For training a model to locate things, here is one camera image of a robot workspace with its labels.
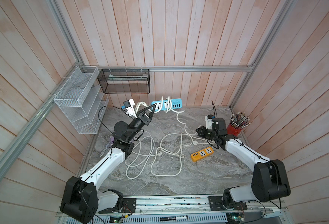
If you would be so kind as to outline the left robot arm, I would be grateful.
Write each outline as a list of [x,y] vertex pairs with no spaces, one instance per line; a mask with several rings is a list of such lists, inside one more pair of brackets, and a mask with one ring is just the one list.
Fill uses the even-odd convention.
[[151,122],[156,106],[154,104],[140,110],[130,124],[119,121],[112,133],[114,141],[109,152],[88,172],[80,177],[72,176],[66,182],[60,211],[75,220],[87,224],[99,211],[109,209],[124,212],[126,205],[123,194],[109,189],[99,192],[99,188],[111,172],[132,153],[135,136]]

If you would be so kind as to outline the orange power strip with cord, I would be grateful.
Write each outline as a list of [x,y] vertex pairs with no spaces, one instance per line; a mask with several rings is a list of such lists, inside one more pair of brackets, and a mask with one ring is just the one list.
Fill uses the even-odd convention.
[[[179,148],[176,152],[172,152],[170,150],[167,150],[165,147],[162,147],[162,143],[163,143],[163,140],[165,140],[166,137],[169,137],[169,136],[179,136],[180,137],[180,145],[179,145]],[[189,139],[191,140],[189,144],[184,144],[183,140],[184,140],[184,137],[189,137]],[[150,166],[150,172],[152,175],[154,176],[157,176],[157,177],[175,177],[175,176],[178,176],[181,171],[182,171],[182,168],[183,168],[183,162],[182,162],[182,156],[183,156],[183,148],[184,147],[189,147],[189,146],[192,146],[194,141],[195,140],[200,140],[199,137],[194,137],[193,135],[190,135],[190,134],[187,134],[187,133],[170,133],[170,134],[167,134],[165,135],[162,140],[160,141],[160,144],[159,146],[157,147],[156,149],[156,154],[155,154],[155,159],[154,161],[152,162],[151,166]],[[171,155],[171,156],[178,156],[179,157],[179,171],[178,173],[176,174],[172,174],[172,175],[168,175],[168,174],[155,174],[153,171],[152,171],[152,168],[153,168],[153,165],[157,159],[157,154],[159,151],[162,151],[163,153],[165,154],[168,154],[168,155]],[[214,150],[211,146],[208,146],[202,150],[199,150],[195,153],[192,153],[190,155],[190,158],[192,160],[192,162],[197,162],[199,160],[202,160],[206,157],[209,157],[210,155],[212,155],[214,153]]]

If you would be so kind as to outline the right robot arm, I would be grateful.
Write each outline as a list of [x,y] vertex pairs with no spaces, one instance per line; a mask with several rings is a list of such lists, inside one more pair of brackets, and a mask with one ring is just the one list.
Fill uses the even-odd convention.
[[251,171],[250,184],[225,189],[221,204],[226,210],[249,201],[268,202],[291,194],[285,165],[282,161],[272,160],[230,135],[223,118],[214,115],[205,117],[206,125],[196,129],[198,137],[206,139],[213,148],[221,148],[241,160]]

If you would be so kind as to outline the teal power strip with cord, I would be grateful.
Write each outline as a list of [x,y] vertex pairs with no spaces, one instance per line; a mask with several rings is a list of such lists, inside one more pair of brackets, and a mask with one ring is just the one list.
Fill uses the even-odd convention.
[[[163,97],[162,97],[160,101],[154,101],[152,104],[153,104],[153,105],[156,105],[156,111],[155,111],[155,113],[159,113],[159,112],[162,111],[162,110],[164,110],[165,113],[168,113],[169,111],[172,111],[172,112],[174,112],[174,113],[177,114],[177,115],[176,115],[176,119],[177,119],[177,121],[178,121],[180,124],[184,124],[184,125],[185,125],[185,126],[184,126],[184,131],[185,131],[185,133],[181,133],[181,134],[179,134],[179,133],[171,133],[171,134],[166,135],[166,137],[169,136],[169,135],[180,135],[181,138],[183,138],[184,135],[187,136],[187,137],[190,137],[190,139],[191,139],[191,143],[190,143],[189,145],[185,145],[185,146],[197,145],[198,143],[194,143],[194,142],[196,142],[197,140],[203,140],[203,141],[205,140],[205,139],[203,139],[203,138],[195,137],[195,134],[190,134],[190,133],[187,132],[187,130],[186,130],[186,126],[187,126],[187,124],[184,123],[184,122],[181,122],[181,121],[178,119],[178,115],[179,115],[180,113],[183,113],[184,110],[183,110],[183,111],[175,111],[175,110],[173,109],[173,108],[174,108],[173,100],[170,99],[170,97],[167,97],[166,99],[163,99]],[[142,109],[144,109],[144,108],[146,108],[146,107],[148,107],[148,106],[150,106],[150,105],[147,105],[147,104],[146,104],[145,102],[143,102],[143,101],[138,102],[138,103],[136,104],[136,107],[135,107],[136,114],[137,114],[138,111],[140,111],[140,110],[142,110]]]

